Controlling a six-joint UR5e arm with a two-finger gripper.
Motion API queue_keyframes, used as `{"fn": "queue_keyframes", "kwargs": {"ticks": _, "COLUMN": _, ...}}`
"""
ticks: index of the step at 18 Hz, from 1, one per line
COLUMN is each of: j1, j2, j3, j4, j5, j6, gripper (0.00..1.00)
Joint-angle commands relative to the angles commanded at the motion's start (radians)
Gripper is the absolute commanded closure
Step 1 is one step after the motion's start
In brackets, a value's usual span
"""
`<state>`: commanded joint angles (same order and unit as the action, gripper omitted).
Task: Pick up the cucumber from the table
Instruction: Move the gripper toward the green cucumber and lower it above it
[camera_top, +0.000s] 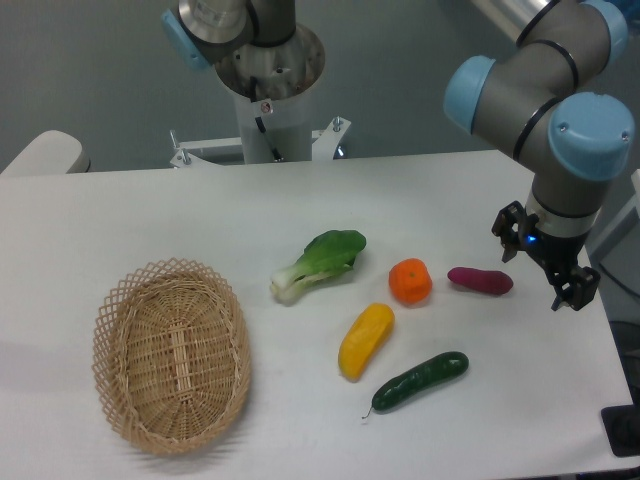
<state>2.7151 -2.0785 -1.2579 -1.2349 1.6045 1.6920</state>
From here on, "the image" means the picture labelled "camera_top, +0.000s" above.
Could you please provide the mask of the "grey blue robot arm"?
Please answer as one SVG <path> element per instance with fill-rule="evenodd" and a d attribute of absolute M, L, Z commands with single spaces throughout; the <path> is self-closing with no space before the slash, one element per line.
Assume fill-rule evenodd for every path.
<path fill-rule="evenodd" d="M 613 97 L 584 90 L 624 52 L 635 1 L 480 1 L 516 44 L 503 63 L 466 60 L 444 94 L 446 116 L 530 170 L 525 203 L 501 209 L 492 231 L 505 260 L 525 252 L 555 305 L 590 303 L 599 274 L 577 257 L 610 183 L 624 170 L 635 122 Z M 180 1 L 161 18 L 185 63 L 214 69 L 233 94 L 246 163 L 332 160 L 348 122 L 319 136 L 306 98 L 325 66 L 317 36 L 291 1 Z"/>

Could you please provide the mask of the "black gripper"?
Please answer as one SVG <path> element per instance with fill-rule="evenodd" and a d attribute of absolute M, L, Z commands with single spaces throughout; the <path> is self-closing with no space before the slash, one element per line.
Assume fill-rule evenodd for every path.
<path fill-rule="evenodd" d="M 568 306 L 579 311 L 595 297 L 600 274 L 591 267 L 578 266 L 577 256 L 582 250 L 587 234 L 557 237 L 541 231 L 536 223 L 520 222 L 526 219 L 525 209 L 518 201 L 502 208 L 491 228 L 503 249 L 501 261 L 507 263 L 519 252 L 527 255 L 545 272 L 555 291 L 551 305 L 553 311 Z"/>

